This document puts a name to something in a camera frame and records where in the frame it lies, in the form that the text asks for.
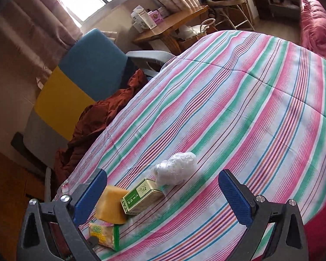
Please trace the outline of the yellow sponge block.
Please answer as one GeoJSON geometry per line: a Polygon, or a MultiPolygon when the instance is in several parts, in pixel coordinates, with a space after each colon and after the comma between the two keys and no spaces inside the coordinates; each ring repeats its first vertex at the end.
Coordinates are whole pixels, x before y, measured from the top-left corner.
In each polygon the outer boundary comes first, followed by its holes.
{"type": "Polygon", "coordinates": [[[110,224],[125,224],[127,215],[123,210],[121,198],[128,193],[128,190],[107,185],[96,204],[95,217],[110,224]]]}

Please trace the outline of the yellow green snack packet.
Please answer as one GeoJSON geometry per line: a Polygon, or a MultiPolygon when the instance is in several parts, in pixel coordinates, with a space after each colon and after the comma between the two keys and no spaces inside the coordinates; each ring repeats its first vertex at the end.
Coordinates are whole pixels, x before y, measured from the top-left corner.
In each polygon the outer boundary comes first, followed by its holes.
{"type": "Polygon", "coordinates": [[[98,244],[111,248],[114,251],[119,250],[119,226],[104,226],[96,223],[90,223],[89,236],[95,237],[98,240],[98,244]]]}

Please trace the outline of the green small medicine box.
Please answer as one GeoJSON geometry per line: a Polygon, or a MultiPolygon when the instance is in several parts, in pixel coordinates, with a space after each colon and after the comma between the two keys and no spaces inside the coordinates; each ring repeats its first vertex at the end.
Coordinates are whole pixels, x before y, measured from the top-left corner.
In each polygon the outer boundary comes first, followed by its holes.
{"type": "Polygon", "coordinates": [[[164,194],[158,189],[156,182],[144,178],[121,198],[121,205],[125,214],[135,216],[162,197],[164,197],[164,194]]]}

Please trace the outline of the large white plastic bag ball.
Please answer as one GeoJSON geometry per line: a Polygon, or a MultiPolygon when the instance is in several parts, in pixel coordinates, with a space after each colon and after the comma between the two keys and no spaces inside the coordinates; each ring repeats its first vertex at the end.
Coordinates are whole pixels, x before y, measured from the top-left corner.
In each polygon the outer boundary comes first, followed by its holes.
{"type": "Polygon", "coordinates": [[[152,173],[158,186],[179,185],[190,178],[197,170],[197,157],[194,153],[175,153],[168,160],[155,165],[152,173]]]}

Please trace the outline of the orange wooden wardrobe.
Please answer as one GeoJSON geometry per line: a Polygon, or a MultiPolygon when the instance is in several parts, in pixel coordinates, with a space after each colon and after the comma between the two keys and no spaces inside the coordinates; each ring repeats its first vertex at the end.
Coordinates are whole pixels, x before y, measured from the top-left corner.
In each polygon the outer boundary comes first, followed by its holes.
{"type": "Polygon", "coordinates": [[[44,182],[0,152],[0,260],[16,260],[28,202],[44,199],[44,182]]]}

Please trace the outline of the maroon crumpled jacket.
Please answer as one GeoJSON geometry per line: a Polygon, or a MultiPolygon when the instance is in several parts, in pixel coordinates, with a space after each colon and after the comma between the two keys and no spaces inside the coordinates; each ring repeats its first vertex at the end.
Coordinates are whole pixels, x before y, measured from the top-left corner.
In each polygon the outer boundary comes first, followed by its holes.
{"type": "Polygon", "coordinates": [[[76,123],[72,139],[68,142],[68,148],[58,149],[56,152],[53,169],[58,186],[71,175],[99,135],[147,83],[143,70],[138,69],[124,88],[84,109],[76,123]]]}

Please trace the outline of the striped pink green bedspread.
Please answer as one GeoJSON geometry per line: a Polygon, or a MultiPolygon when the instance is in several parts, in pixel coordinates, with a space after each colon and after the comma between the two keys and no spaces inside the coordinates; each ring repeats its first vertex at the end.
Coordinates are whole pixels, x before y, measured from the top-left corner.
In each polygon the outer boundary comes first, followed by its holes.
{"type": "Polygon", "coordinates": [[[197,169],[119,228],[102,260],[224,260],[239,241],[218,186],[229,169],[254,194],[297,201],[303,222],[326,204],[326,59],[292,42],[221,31],[173,58],[96,139],[58,195],[98,168],[130,190],[151,168],[192,152],[197,169]]]}

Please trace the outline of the grey yellow blue chair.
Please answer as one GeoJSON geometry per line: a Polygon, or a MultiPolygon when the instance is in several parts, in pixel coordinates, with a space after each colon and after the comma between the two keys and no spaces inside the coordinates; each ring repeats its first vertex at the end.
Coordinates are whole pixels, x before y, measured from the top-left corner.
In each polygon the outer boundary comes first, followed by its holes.
{"type": "Polygon", "coordinates": [[[166,51],[123,53],[104,32],[92,29],[60,60],[41,89],[23,133],[11,145],[45,172],[50,201],[55,152],[65,148],[84,109],[113,95],[140,68],[154,77],[174,55],[166,51]]]}

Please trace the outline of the white basket bag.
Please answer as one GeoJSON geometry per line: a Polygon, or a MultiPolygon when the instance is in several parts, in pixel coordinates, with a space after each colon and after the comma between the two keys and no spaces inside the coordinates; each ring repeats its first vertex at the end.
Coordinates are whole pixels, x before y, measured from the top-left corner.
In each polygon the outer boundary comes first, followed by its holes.
{"type": "Polygon", "coordinates": [[[209,18],[204,20],[201,24],[195,26],[182,25],[179,27],[176,34],[177,38],[182,40],[189,40],[194,37],[205,36],[207,29],[209,29],[215,23],[215,18],[209,18]]]}

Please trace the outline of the wooden side table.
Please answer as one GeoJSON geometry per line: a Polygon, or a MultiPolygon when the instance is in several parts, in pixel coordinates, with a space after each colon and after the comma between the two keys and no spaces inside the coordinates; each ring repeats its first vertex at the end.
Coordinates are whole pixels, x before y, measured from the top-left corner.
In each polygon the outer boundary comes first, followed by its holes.
{"type": "Polygon", "coordinates": [[[143,50],[148,50],[150,47],[150,41],[161,40],[172,54],[179,55],[181,54],[181,49],[179,43],[172,36],[172,33],[182,25],[185,25],[194,18],[198,18],[203,13],[206,13],[208,9],[209,7],[205,5],[173,13],[166,17],[162,23],[158,24],[152,30],[139,34],[132,43],[143,50]]]}

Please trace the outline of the round metal stool table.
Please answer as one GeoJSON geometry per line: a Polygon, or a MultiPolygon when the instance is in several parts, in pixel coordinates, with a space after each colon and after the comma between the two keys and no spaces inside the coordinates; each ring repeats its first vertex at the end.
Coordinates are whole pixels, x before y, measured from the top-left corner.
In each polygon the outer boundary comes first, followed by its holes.
{"type": "Polygon", "coordinates": [[[239,30],[239,27],[245,24],[248,24],[250,27],[248,28],[250,31],[254,31],[253,24],[246,16],[245,12],[242,9],[242,4],[246,4],[247,0],[206,0],[207,5],[210,10],[215,15],[215,23],[214,26],[218,26],[224,22],[227,22],[232,29],[239,30]],[[244,20],[238,24],[234,24],[232,19],[229,16],[229,10],[238,11],[244,18],[244,20]]]}

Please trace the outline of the red pink quilt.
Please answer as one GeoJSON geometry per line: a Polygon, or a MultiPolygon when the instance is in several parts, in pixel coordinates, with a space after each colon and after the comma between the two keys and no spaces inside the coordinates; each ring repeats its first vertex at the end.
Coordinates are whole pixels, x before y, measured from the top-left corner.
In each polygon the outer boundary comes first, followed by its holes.
{"type": "Polygon", "coordinates": [[[326,58],[326,10],[318,0],[300,0],[301,46],[326,58]]]}

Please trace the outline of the white boxes on table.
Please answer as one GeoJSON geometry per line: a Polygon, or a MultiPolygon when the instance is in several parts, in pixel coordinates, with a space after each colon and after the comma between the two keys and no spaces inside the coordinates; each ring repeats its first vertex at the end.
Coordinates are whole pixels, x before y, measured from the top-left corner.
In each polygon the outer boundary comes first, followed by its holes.
{"type": "Polygon", "coordinates": [[[166,7],[160,7],[157,10],[147,11],[142,6],[137,6],[131,12],[132,26],[139,32],[143,33],[154,29],[164,21],[166,17],[170,16],[166,7]]]}

